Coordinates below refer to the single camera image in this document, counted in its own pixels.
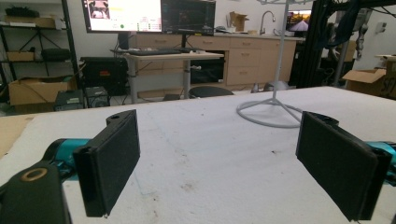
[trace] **white table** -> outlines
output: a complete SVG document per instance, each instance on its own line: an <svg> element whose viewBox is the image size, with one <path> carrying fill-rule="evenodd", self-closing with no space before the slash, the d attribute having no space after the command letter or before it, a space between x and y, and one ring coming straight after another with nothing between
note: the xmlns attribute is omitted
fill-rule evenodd
<svg viewBox="0 0 396 224"><path fill-rule="evenodd" d="M128 63L128 81L131 87L132 104L137 103L137 93L139 91L152 91L158 89L170 89L175 87L184 88L184 99L189 99L190 89L190 65L191 60L218 59L224 57L222 54L201 52L201 53L181 53L165 54L151 56L135 56L124 54ZM141 62L162 62L162 61L183 61L182 74L159 74L149 76L138 76L136 73L136 64Z"/></svg>
<svg viewBox="0 0 396 224"><path fill-rule="evenodd" d="M78 182L65 181L74 223L349 223L296 159L298 129L269 128L236 114L238 105L271 95L39 114L0 160L0 185L40 160L54 140L92 138L108 116L136 109L141 159L134 173L109 218L86 217ZM364 141L396 141L395 101L330 87L279 91L277 98L338 119ZM278 108L254 110L262 118L289 117ZM369 223L389 224L395 213L396 188L383 186Z"/></svg>

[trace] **faucet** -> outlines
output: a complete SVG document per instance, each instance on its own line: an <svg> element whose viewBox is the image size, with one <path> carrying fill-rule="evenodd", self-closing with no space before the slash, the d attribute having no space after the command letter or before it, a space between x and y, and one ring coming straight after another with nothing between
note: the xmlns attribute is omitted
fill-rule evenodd
<svg viewBox="0 0 396 224"><path fill-rule="evenodd" d="M272 11L265 11L265 12L262 14L262 25L260 26L260 35L265 34L265 28L262 27L262 26L264 25L264 17L265 17L265 14L267 14L267 13L271 13L271 14L273 15L273 22L275 22L274 13L273 13Z"/></svg>

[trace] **black office chair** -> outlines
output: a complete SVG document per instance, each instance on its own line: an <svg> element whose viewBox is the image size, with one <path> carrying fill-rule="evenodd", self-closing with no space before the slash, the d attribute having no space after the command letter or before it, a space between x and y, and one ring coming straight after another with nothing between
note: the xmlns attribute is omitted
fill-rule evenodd
<svg viewBox="0 0 396 224"><path fill-rule="evenodd" d="M194 87L189 90L190 98L206 98L224 95L233 95L233 93L220 87L211 86Z"/></svg>

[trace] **white metal stand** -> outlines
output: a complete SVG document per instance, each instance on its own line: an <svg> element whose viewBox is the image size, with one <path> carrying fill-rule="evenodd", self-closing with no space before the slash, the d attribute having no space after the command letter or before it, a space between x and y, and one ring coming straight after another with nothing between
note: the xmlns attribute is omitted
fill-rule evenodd
<svg viewBox="0 0 396 224"><path fill-rule="evenodd" d="M300 127L300 121L301 119L299 117L297 117L291 110L297 111L299 113L302 113L302 110L299 108L296 108L294 106L291 105L284 105L282 104L279 100L276 99L276 92L278 90L278 82L279 82L279 75L280 75L280 70L282 68L282 55L283 55L283 48L285 45L285 30L286 30L286 23L287 23L287 19L288 19L288 12L289 12L289 4L290 2L292 3L297 3L296 1L292 1L292 0L286 0L285 3L280 3L277 2L276 0L274 0L273 2L267 2L266 0L258 0L259 2L261 2L263 5L265 4L284 4L285 5L285 13L284 13L284 17L283 17L283 26L282 26L282 32L281 32L281 36L280 36L280 46L279 46L279 53L277 56L277 68L276 68L276 76L275 76L275 85L274 85L274 91L273 91L273 97L264 101L255 101L255 102L246 102L243 103L241 105L239 105L236 108L236 112L244 119L247 119L249 121L261 124L261 125L265 125L265 126L269 126L269 127L275 127L275 128L298 128ZM257 120L254 118L249 117L247 114L244 114L242 111L253 107L255 105L276 105L276 106L281 106L284 110L286 110L286 112L288 112L293 118L295 118L298 122L298 124L277 124L277 123L271 123L271 122L265 122L265 121L261 121L261 120Z"/></svg>

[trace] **desk leg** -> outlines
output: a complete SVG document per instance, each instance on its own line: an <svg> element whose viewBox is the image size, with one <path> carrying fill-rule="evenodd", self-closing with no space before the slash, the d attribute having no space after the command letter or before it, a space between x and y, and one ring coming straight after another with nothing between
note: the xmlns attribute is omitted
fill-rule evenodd
<svg viewBox="0 0 396 224"><path fill-rule="evenodd" d="M189 90L191 82L191 61L184 61L184 73L183 73L183 86L184 86L184 99L189 99Z"/></svg>
<svg viewBox="0 0 396 224"><path fill-rule="evenodd" d="M134 105L137 103L136 68L133 59L126 58L126 61L128 63L128 82L131 89L131 103Z"/></svg>

